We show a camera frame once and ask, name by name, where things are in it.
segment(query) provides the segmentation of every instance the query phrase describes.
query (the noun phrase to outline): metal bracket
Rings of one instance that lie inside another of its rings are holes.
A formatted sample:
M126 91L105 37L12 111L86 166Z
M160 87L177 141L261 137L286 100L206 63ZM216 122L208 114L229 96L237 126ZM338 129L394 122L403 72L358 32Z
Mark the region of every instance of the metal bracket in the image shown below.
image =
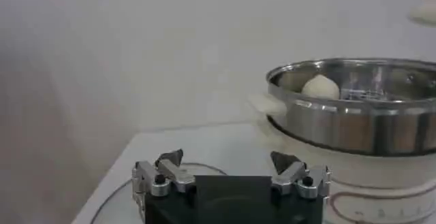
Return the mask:
M196 183L196 177L182 171L169 159L160 160L157 163L157 171L169 178L180 193L186 193L187 189Z
M292 184L306 175L305 164L299 161L293 162L281 174L271 177L272 187L277 188L282 195L288 195L291 193Z
M298 193L306 199L315 199L318 195L328 197L330 177L331 171L326 166L312 167L307 176L298 180Z

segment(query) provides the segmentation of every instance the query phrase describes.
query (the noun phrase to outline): white table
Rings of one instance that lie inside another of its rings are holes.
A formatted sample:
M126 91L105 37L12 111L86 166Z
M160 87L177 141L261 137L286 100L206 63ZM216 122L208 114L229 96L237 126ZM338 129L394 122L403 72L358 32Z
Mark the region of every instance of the white table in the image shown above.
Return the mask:
M251 123L141 133L126 146L73 224L91 222L106 198L130 179L135 161L154 161L161 153L179 148L184 151L183 161L212 165L227 174L271 175L273 168L269 150Z

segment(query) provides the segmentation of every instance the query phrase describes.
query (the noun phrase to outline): white object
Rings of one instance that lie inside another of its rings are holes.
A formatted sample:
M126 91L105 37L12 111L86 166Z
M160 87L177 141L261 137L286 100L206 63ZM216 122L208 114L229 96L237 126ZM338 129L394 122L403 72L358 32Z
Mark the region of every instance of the white object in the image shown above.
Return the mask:
M310 97L339 99L339 87L333 80L318 74L302 88L301 93Z
M285 103L268 93L252 95L248 98L248 101L255 111L261 113L262 117L264 117L265 114L285 114L287 110Z
M282 145L270 145L271 140L277 140L277 143L282 143ZM334 179L335 174L337 174L334 170L341 166L342 170L348 167L348 177L364 178L366 171L361 170L361 167L369 165L365 165L363 162L362 166L356 166L356 162L359 162L358 159L348 159L347 155L336 157L338 153L320 155L320 148L310 148L309 145L280 135L266 121L142 133L127 145L73 224L90 223L106 198L130 178L131 167L135 161L145 159L153 161L158 158L160 153L177 148L184 150L184 161L212 165L231 175L274 174L269 152L277 148L280 148L282 152L294 153L304 161L310 161L309 165L314 163L329 164L333 159L341 160L341 163L338 164L334 161L336 167L332 166ZM384 164L376 161L372 163L373 167L381 165ZM402 169L409 172L406 167L402 167ZM427 167L417 166L415 169L422 171L421 175L423 175L426 173L424 170L427 170ZM389 177L389 174L380 174L379 176ZM393 181L398 180L398 178L391 177L384 180ZM415 223L421 219L426 219L428 224L436 223L436 219L427 219L435 211L435 185L436 182L430 180L421 186L407 189L371 189L347 186L334 181L331 187L332 199L330 201L334 205L327 207L326 220L333 224L358 223L360 220L381 224ZM123 195L114 197L114 199L124 201L126 206L129 205L134 209L128 207L111 208L111 211L106 211L104 216L106 221L100 220L103 221L102 223L115 224L118 223L117 221L123 220L123 223L126 224L139 224L139 214L128 191L124 190Z
M409 17L417 23L436 27L436 0L422 0Z

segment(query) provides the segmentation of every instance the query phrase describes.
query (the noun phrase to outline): white dough ball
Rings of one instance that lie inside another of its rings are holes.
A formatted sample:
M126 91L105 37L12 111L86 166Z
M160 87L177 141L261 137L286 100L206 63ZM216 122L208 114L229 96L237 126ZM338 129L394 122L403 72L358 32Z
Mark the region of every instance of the white dough ball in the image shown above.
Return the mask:
M333 80L318 74L302 88L301 93L310 97L339 99L339 87Z

